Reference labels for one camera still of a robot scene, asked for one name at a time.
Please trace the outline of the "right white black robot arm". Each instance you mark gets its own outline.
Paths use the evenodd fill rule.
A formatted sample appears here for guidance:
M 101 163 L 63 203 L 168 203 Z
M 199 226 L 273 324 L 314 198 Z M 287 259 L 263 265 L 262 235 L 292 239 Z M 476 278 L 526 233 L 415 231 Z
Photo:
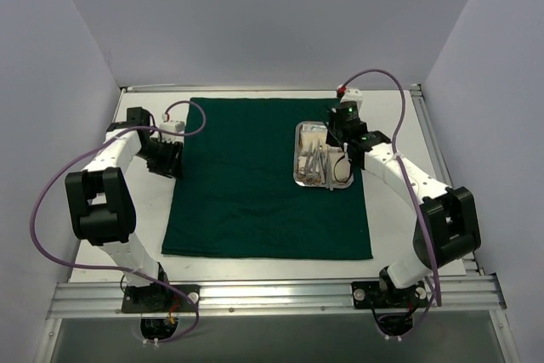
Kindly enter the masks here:
M 439 269 L 481 246 L 473 194 L 421 170 L 400 153 L 396 137 L 369 130 L 354 101 L 331 108 L 327 128 L 327 138 L 354 166 L 381 179 L 416 214 L 411 249 L 381 273 L 380 300 L 395 306 L 407 297 L 408 287 L 426 278 L 433 279 L 433 294 L 440 298 Z

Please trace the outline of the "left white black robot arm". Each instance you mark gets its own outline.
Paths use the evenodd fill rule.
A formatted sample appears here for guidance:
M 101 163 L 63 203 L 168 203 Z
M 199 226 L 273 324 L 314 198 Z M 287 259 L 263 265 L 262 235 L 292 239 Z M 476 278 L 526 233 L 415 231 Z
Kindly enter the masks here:
M 162 311 L 171 302 L 167 275 L 146 251 L 136 235 L 137 214 L 125 180 L 135 157 L 145 161 L 155 175 L 182 177 L 184 131 L 182 121 L 162 116 L 157 136 L 151 135 L 152 114 L 142 108 L 127 109 L 127 120 L 113 122 L 105 134 L 105 146 L 81 171 L 68 173 L 65 190 L 72 229 L 81 241 L 98 247 L 127 269 L 127 288 L 142 291 L 141 302 L 152 311 Z

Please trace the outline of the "dark green surgical cloth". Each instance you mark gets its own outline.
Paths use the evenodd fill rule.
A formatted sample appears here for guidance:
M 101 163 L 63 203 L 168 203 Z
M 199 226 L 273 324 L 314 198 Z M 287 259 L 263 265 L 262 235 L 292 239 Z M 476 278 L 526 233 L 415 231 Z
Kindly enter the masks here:
M 330 99 L 194 99 L 162 253 L 370 259 L 361 177 L 338 190 L 302 187 L 293 178 L 297 125 L 321 120 L 331 104 Z

